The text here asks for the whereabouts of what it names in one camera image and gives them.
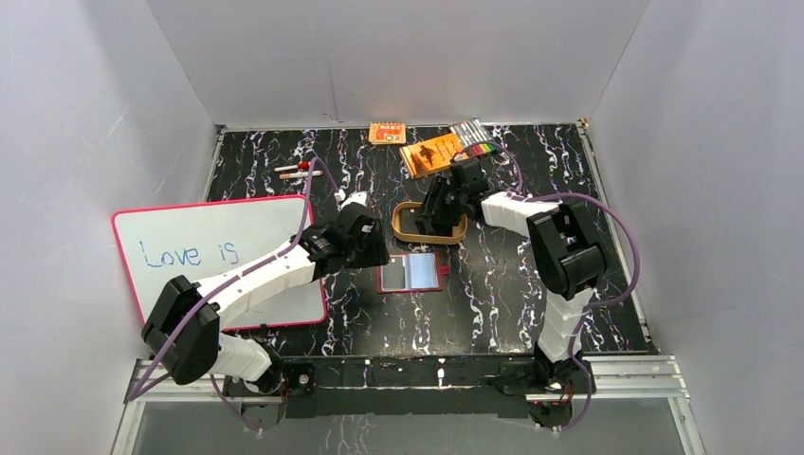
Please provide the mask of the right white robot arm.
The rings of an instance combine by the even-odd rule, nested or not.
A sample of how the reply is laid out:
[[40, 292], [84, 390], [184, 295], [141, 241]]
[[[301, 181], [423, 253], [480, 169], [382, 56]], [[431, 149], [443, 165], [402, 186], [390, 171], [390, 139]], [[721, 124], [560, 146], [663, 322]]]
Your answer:
[[471, 158], [432, 180], [415, 210], [417, 233], [447, 237], [463, 219], [518, 233], [530, 241], [547, 289], [544, 326], [535, 350], [534, 378], [544, 391], [567, 385], [580, 365], [580, 324], [609, 260], [581, 204], [541, 202], [492, 188]]

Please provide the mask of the red card holder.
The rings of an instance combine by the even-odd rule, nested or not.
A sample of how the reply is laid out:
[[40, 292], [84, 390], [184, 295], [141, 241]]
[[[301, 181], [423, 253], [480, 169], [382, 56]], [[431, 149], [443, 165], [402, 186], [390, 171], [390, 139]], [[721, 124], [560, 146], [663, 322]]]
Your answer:
[[449, 274], [449, 264], [442, 260], [438, 252], [392, 254], [390, 258], [393, 255], [400, 255], [405, 259], [406, 288], [396, 292], [383, 292], [380, 289], [380, 270], [383, 266], [381, 265], [377, 268], [376, 291], [378, 294], [435, 292], [443, 289], [445, 279]]

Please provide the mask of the yellow oval tray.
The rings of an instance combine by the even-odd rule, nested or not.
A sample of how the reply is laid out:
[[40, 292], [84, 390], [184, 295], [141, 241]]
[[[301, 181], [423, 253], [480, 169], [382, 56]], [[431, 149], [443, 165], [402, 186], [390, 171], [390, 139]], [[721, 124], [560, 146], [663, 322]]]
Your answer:
[[406, 243], [453, 246], [461, 243], [468, 230], [468, 218], [463, 215], [449, 235], [421, 234], [415, 225], [415, 213], [421, 202], [406, 201], [395, 206], [392, 213], [393, 236]]

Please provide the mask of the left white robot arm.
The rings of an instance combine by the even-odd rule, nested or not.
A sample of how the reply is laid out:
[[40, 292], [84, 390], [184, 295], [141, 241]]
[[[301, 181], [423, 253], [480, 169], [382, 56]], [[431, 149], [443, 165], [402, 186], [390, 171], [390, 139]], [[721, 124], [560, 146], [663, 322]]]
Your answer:
[[225, 334], [226, 325], [285, 291], [389, 260], [379, 216], [351, 202], [335, 220], [306, 227], [255, 261], [198, 282], [168, 280], [141, 336], [177, 385], [220, 374], [271, 394], [283, 383], [278, 356], [253, 339]]

